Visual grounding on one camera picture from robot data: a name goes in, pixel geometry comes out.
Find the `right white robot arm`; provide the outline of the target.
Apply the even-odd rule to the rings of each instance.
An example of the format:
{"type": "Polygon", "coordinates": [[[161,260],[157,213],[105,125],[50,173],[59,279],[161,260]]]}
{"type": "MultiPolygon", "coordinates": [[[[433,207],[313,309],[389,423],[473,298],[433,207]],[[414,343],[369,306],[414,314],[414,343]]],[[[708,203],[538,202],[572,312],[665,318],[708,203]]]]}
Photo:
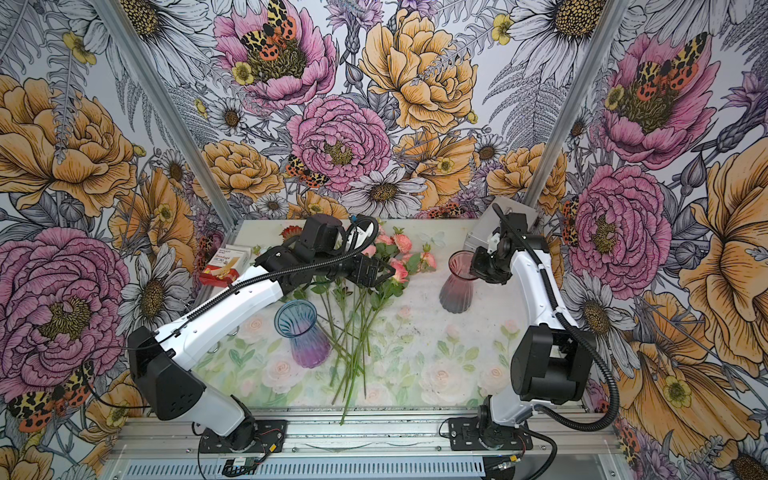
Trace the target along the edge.
{"type": "Polygon", "coordinates": [[[475,249],[470,272],[511,287],[526,331],[508,362],[510,385],[479,408],[479,440],[488,449],[522,447],[522,427],[542,406],[582,397],[594,356],[573,334],[578,324],[557,291],[547,241],[527,231],[523,213],[494,204],[483,218],[498,226],[475,249]]]}

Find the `blue purple glass vase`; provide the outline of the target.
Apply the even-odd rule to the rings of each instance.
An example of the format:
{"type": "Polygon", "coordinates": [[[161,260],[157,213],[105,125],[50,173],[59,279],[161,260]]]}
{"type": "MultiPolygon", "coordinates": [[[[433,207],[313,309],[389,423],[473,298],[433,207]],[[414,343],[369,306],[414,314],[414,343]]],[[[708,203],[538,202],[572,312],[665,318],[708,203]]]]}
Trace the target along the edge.
{"type": "Polygon", "coordinates": [[[293,300],[279,308],[274,318],[277,333],[288,339],[294,361],[313,369],[329,357],[331,343],[318,324],[317,309],[307,300],[293,300]]]}

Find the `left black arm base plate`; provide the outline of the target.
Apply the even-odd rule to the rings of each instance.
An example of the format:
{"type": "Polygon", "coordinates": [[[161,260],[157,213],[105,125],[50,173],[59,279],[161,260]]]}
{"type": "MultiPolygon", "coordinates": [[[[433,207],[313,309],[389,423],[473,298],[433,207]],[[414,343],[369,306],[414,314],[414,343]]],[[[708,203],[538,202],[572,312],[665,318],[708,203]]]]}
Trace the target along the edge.
{"type": "Polygon", "coordinates": [[[227,436],[206,428],[200,437],[201,454],[272,454],[280,453],[286,439],[288,422],[278,419],[247,419],[227,436]]]}

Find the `dark pink glass vase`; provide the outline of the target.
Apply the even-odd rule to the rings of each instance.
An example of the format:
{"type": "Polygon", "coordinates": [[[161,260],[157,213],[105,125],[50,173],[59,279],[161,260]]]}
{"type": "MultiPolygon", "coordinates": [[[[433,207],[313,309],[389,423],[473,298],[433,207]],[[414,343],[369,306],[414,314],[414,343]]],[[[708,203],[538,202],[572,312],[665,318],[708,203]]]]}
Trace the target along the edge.
{"type": "Polygon", "coordinates": [[[450,275],[440,290],[439,302],[444,310],[452,314],[464,313],[471,306],[473,282],[478,279],[471,272],[473,256],[472,251],[461,250],[453,253],[448,260],[450,275]]]}

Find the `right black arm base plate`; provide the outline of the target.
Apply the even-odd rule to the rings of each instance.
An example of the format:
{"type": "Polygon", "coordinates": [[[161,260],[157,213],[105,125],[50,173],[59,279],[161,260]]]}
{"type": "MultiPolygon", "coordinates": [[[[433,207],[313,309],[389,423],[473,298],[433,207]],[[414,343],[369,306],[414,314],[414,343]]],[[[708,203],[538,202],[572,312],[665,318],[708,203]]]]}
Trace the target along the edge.
{"type": "Polygon", "coordinates": [[[447,439],[452,451],[519,451],[533,447],[529,434],[520,428],[489,423],[482,426],[477,417],[447,419],[447,439]]]}

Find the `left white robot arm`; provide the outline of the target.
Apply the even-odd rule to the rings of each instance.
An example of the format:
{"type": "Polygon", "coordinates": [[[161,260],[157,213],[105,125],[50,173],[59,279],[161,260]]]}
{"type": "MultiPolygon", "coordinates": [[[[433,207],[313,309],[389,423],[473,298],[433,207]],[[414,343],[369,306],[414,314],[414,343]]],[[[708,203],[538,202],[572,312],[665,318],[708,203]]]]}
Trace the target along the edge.
{"type": "Polygon", "coordinates": [[[179,319],[152,331],[136,328],[128,337],[131,377],[161,421],[179,420],[204,427],[205,435],[238,452],[258,438],[248,408],[195,373],[202,357],[223,337],[258,311],[322,275],[364,288],[382,284],[393,267],[364,255],[379,235],[379,223],[357,215],[347,224],[316,214],[299,236],[267,249],[233,284],[179,319]]]}

